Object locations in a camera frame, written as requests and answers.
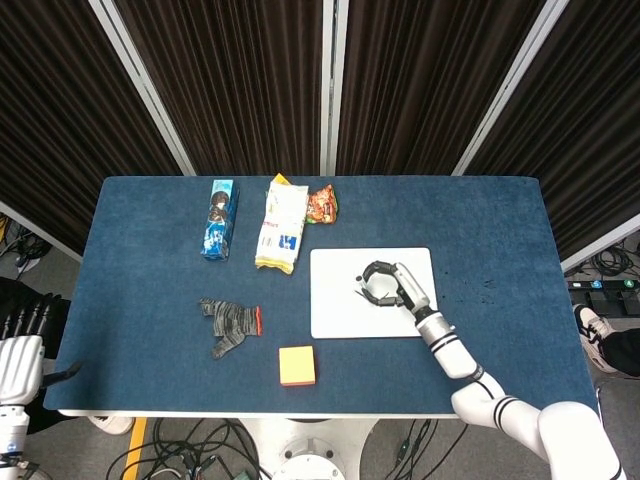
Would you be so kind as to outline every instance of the person's foot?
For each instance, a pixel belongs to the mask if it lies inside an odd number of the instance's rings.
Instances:
[[[123,435],[131,430],[133,417],[88,417],[100,430],[109,435]]]
[[[607,319],[599,317],[586,305],[574,305],[573,315],[580,332],[580,342],[589,359],[605,373],[617,372],[602,356],[602,340],[615,331]]]

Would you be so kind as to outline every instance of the chip bag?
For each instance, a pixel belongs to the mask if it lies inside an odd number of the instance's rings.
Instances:
[[[338,200],[332,185],[309,196],[307,223],[334,223],[338,216]]]

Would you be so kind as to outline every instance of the sticky note pad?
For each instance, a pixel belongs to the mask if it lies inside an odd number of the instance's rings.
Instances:
[[[314,385],[316,367],[313,347],[286,347],[280,352],[280,383],[287,386]]]

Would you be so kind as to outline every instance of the black curtain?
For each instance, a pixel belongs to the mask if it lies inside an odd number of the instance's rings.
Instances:
[[[179,175],[88,2],[0,2],[0,201],[82,253],[102,181]]]
[[[351,0],[339,174],[450,174],[542,0]]]
[[[199,174],[314,175],[322,0],[117,0]]]
[[[640,3],[571,0],[466,173],[537,177],[561,258],[640,213]]]

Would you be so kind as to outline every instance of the snack package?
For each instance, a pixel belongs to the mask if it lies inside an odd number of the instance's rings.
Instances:
[[[214,180],[211,204],[204,232],[202,255],[207,260],[226,260],[238,206],[238,187],[233,180]]]
[[[338,216],[338,200],[331,184],[309,195],[307,223],[333,223]]]
[[[289,275],[293,272],[300,252],[308,191],[307,186],[289,185],[281,175],[271,181],[258,237],[256,267],[279,268]]]

